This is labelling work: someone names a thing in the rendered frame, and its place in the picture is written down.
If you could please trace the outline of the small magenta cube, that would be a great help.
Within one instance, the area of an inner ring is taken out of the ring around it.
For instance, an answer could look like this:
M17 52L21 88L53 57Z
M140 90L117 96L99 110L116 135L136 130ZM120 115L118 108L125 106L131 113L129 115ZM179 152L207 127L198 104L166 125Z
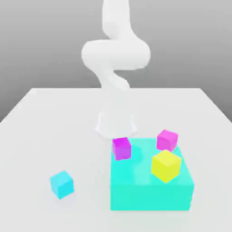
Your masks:
M127 137L112 140L112 152L116 161L131 158L131 143Z
M178 134L169 130L162 130L157 136L156 149L172 152L178 142Z

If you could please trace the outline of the small yellow cube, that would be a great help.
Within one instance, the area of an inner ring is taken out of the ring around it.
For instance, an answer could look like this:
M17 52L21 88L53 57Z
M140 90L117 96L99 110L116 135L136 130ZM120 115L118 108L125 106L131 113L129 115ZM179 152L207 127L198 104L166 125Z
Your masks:
M168 150L152 157L151 173L164 183L168 183L180 173L182 159Z

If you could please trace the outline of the small cyan cube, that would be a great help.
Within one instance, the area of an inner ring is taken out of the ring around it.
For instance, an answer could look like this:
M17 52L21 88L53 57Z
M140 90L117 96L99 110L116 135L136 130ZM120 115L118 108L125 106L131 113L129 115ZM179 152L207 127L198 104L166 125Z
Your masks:
M62 199L74 192L73 179L66 171L52 176L50 178L50 184L53 193L58 199Z

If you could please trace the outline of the large turquoise box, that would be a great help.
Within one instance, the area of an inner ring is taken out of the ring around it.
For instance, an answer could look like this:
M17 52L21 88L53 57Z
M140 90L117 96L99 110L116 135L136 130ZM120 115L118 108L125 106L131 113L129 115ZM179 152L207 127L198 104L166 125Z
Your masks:
M129 138L130 159L111 159L111 210L114 211L188 211L194 182L184 160L180 173L164 183L151 173L155 138Z

